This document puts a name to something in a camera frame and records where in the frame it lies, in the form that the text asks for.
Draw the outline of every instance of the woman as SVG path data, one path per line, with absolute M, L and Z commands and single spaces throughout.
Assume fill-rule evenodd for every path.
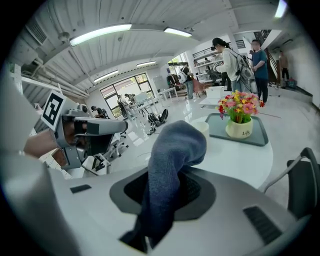
M 242 92 L 240 82 L 237 81 L 237 71 L 239 69 L 238 57 L 235 52 L 230 49 L 230 46 L 227 42 L 223 41 L 221 38 L 215 38 L 212 40 L 213 47 L 219 52 L 222 53 L 223 65 L 216 66 L 215 70 L 224 73 L 226 72 L 231 81 L 232 91 L 235 92 L 238 90 Z

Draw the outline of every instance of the ceiling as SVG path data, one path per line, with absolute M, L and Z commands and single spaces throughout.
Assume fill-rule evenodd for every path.
M 88 90 L 94 79 L 109 72 L 130 72 L 150 60 L 156 60 L 159 67 L 215 36 L 288 28 L 288 17 L 274 19 L 277 5 L 277 0 L 50 0 L 32 20 L 46 36 L 43 44 L 26 30 L 20 37 L 36 51 L 47 71 Z M 131 23 L 131 30 L 96 37 L 75 47 L 61 38 L 62 32 L 73 38 L 123 23 Z M 166 27 L 192 36 L 164 33 Z M 22 69 L 36 67 L 32 63 Z M 41 68 L 37 72 L 43 75 Z

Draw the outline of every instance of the blue shirt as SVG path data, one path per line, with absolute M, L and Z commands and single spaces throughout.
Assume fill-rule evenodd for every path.
M 260 61 L 264 61 L 264 64 L 254 72 L 254 77 L 268 80 L 267 55 L 264 50 L 252 54 L 253 66 L 256 66 Z

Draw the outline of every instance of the air vent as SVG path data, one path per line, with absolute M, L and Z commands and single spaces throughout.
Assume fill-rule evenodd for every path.
M 31 18 L 29 22 L 25 25 L 26 29 L 33 36 L 33 38 L 42 46 L 47 36 L 45 32 L 41 29 L 35 18 Z

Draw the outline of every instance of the gray tray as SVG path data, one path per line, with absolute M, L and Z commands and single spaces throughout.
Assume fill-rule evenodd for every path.
M 208 115 L 205 122 L 209 124 L 210 137 L 263 147 L 269 142 L 265 127 L 260 118 L 256 116 L 251 116 L 251 118 L 253 121 L 252 134 L 248 138 L 242 139 L 231 138 L 227 134 L 226 126 L 229 120 L 228 115 L 225 115 L 222 120 L 220 118 L 220 113 L 211 113 Z

